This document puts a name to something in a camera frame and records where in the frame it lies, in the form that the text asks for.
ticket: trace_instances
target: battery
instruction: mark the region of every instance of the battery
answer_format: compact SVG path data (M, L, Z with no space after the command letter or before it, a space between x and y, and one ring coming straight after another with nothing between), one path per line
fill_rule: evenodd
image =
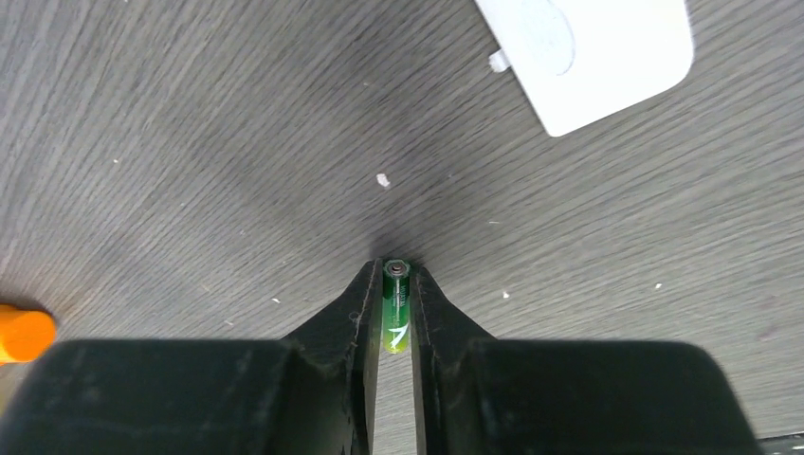
M382 267L382 345L391 354L408 347L411 265L401 259Z

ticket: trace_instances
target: wood grain surface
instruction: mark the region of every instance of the wood grain surface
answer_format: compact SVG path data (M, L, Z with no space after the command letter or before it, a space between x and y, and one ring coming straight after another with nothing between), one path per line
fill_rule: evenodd
M699 344L802 430L804 2L688 6L680 85L550 138L471 0L6 0L0 296L61 339L280 337L399 255L499 337ZM379 388L413 453L407 356Z

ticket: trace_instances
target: orange cap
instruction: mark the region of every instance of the orange cap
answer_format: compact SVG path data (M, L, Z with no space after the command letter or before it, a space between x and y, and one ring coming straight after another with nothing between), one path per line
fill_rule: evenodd
M36 360L56 339L47 313L0 305L0 364Z

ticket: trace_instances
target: small white speck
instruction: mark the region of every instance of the small white speck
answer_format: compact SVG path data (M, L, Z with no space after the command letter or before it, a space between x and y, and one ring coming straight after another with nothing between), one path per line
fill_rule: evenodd
M377 183L382 185L383 188L388 188L391 182L388 181L388 176L384 173L377 174Z

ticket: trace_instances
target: white plastic object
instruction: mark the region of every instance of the white plastic object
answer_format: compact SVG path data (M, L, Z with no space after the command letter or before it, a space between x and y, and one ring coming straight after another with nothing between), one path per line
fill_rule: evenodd
M511 67L511 63L505 57L505 52L502 49L488 56L488 65L495 73L502 73Z
M692 65L684 0L475 2L552 137L668 90Z

